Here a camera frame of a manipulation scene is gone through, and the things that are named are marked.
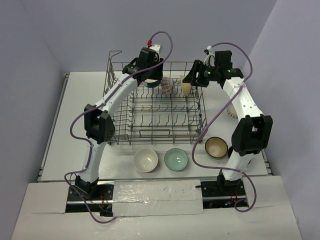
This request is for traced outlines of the dark teal white bowl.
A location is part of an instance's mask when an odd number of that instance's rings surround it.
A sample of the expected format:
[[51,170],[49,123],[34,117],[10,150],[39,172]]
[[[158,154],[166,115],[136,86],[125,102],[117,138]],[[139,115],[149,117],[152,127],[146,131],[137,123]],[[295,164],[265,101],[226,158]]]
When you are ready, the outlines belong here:
[[147,88],[156,88],[157,86],[159,86],[161,84],[161,80],[154,80],[154,79],[146,79],[143,82],[143,85]]

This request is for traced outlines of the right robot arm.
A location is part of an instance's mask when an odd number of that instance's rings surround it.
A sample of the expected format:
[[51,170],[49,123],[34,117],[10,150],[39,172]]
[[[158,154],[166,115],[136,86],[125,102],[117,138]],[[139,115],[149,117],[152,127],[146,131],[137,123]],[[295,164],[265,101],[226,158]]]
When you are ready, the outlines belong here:
[[231,63],[217,63],[209,66],[201,60],[195,60],[191,70],[183,79],[195,87],[207,87],[217,82],[229,97],[226,109],[233,105],[237,126],[231,136],[232,153],[227,164],[221,168],[224,179],[217,183],[218,192],[229,195],[234,189],[234,181],[239,180],[253,157],[265,149],[271,134],[273,119],[265,115],[256,105],[246,86],[247,78]]

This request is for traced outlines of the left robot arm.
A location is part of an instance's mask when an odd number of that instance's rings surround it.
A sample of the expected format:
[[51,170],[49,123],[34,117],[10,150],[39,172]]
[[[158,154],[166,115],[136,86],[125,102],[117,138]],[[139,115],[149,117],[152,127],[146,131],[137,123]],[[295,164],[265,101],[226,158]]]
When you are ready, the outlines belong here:
[[128,95],[145,80],[160,82],[163,78],[163,58],[160,44],[141,49],[139,56],[127,64],[118,80],[105,96],[95,105],[84,108],[84,130],[90,141],[88,160],[75,178],[75,186],[86,199],[93,199],[98,193],[99,166],[106,143],[116,131],[113,116]]

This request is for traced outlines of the blue inside red patterned bowl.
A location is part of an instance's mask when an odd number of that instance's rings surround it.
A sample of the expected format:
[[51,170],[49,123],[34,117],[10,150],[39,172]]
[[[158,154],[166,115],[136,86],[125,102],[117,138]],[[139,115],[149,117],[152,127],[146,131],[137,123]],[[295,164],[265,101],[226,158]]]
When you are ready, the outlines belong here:
[[174,83],[171,80],[171,78],[164,76],[161,80],[161,89],[162,89],[162,93],[166,96],[166,97],[170,97],[173,93],[173,89],[174,89]]

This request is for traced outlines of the yellow dotted bowl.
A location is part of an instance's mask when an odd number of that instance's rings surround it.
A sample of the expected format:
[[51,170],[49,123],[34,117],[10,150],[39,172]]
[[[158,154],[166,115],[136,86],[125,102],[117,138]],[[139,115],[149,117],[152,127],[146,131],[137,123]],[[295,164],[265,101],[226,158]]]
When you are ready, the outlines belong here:
[[180,76],[180,84],[181,84],[181,91],[183,96],[187,96],[191,92],[191,84],[190,83],[184,83],[185,76],[181,75]]

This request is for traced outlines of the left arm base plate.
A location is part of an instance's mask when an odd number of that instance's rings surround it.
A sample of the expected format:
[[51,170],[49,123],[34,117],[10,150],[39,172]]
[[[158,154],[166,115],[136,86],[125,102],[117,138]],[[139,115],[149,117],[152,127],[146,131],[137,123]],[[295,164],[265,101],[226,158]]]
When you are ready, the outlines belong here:
[[98,184],[93,191],[93,195],[86,196],[80,189],[79,195],[73,188],[68,188],[66,200],[66,213],[88,213],[88,209],[81,197],[87,202],[92,213],[99,214],[100,217],[113,217],[113,193],[114,184]]

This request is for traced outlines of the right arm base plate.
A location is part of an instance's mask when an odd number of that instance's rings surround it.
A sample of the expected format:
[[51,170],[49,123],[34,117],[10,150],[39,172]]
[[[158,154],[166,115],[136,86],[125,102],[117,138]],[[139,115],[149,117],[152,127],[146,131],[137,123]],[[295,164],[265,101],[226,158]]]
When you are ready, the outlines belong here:
[[241,179],[235,184],[225,185],[222,180],[203,180],[196,189],[201,190],[204,209],[248,207],[244,183]]

